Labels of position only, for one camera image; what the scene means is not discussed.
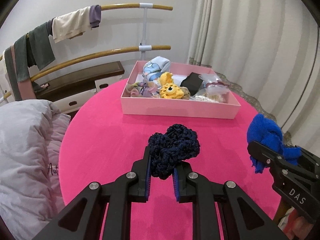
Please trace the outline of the person's right hand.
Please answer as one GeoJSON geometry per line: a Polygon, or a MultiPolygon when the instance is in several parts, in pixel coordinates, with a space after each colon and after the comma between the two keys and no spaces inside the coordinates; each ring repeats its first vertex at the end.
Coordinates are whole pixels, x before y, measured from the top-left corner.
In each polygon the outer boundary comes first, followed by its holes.
{"type": "Polygon", "coordinates": [[[311,224],[294,207],[284,209],[278,226],[288,239],[320,240],[319,219],[311,224]]]}

